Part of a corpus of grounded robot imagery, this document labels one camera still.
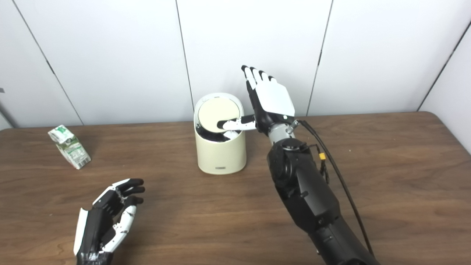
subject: black cable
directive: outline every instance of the black cable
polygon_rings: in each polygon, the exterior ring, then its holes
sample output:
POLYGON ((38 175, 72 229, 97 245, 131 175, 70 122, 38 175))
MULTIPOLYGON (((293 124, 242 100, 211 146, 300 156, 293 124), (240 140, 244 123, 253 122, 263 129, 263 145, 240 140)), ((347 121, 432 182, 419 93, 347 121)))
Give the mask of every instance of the black cable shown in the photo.
MULTIPOLYGON (((320 155, 321 154, 321 149, 317 144, 310 144, 306 148, 311 148, 311 147, 316 147, 317 153, 320 155)), ((329 172, 327 171, 327 166, 325 165, 325 158, 321 159, 321 166, 319 168, 319 172, 321 173, 322 176, 325 176, 325 182, 329 184, 330 178, 329 178, 329 172)))
POLYGON ((345 191, 345 194, 347 194, 347 198, 349 199, 350 205, 352 206, 353 212, 355 213, 355 217, 358 220, 358 225, 360 226, 361 233, 363 234, 363 238, 365 239, 366 247, 368 248, 368 251, 371 253, 371 255, 374 256, 373 254, 373 249, 371 248, 370 240, 368 239, 368 235, 366 234, 365 227, 363 226, 363 222, 361 221, 360 213, 358 212, 357 207, 355 206, 355 202, 353 201, 352 196, 350 195, 350 191, 347 187, 347 184, 343 180, 342 174, 340 173, 339 168, 337 167, 332 155, 330 154, 329 150, 325 146, 324 142, 322 142, 321 138, 317 134, 317 132, 312 128, 307 121, 299 121, 301 125, 303 125, 306 130, 308 130, 317 140, 317 142, 320 144, 322 149, 324 150, 325 154, 327 155, 327 158, 329 158, 330 163, 332 164, 333 169, 335 170, 335 173, 337 173, 337 176, 339 177, 340 183, 342 184, 343 190, 345 191))

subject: robotic arm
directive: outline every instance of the robotic arm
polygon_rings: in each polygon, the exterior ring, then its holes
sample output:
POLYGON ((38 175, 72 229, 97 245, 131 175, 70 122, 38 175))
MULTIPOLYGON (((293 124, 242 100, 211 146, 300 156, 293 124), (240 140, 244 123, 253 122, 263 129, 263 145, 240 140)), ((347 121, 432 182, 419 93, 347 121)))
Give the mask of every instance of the robotic arm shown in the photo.
POLYGON ((131 228, 137 204, 144 200, 133 196, 142 193, 142 179, 113 183, 93 202, 90 211, 80 209, 73 253, 77 265, 110 265, 113 252, 131 228), (120 212, 120 220, 114 223, 120 212))
POLYGON ((257 128, 270 139, 268 166, 281 200, 327 265, 380 265, 340 213, 339 201, 313 160, 310 146, 294 137, 300 124, 287 89, 263 71, 242 66, 255 112, 218 122, 226 130, 257 128))

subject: white robotic hand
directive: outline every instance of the white robotic hand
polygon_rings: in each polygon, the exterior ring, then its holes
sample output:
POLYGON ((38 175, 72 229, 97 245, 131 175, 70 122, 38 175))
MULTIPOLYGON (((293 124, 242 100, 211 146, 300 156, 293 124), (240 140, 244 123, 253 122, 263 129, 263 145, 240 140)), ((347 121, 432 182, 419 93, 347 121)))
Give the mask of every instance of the white robotic hand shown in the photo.
POLYGON ((126 179, 113 183, 93 202, 90 211, 80 209, 73 252, 77 265, 109 265, 113 252, 131 228, 136 205, 144 200, 133 196, 142 193, 142 179, 126 179), (122 214, 117 223, 115 218, 122 214))
POLYGON ((268 135, 273 124, 291 124, 294 121, 294 106, 286 87, 278 84, 274 77, 253 67, 242 66, 242 71, 255 114, 219 121, 218 128, 234 131, 257 128, 268 135))

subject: trash can lid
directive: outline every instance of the trash can lid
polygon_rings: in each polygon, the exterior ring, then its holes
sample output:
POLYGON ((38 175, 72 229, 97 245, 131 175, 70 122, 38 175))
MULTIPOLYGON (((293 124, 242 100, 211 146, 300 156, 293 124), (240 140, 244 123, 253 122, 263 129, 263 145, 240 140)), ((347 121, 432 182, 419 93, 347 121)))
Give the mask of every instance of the trash can lid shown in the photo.
POLYGON ((218 121, 230 120, 240 117, 239 107, 228 98, 212 98, 204 102, 198 112, 201 126, 213 133, 226 130, 218 128, 218 121))

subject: green carton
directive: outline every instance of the green carton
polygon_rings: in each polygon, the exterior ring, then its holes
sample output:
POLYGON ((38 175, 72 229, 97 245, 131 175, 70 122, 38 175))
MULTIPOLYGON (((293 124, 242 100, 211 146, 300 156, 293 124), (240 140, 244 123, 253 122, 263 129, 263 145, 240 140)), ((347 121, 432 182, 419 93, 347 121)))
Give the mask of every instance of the green carton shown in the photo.
POLYGON ((91 161, 90 156, 83 148, 79 139, 64 125, 57 126, 48 132, 51 139, 56 143, 61 154, 76 169, 81 169, 91 161))

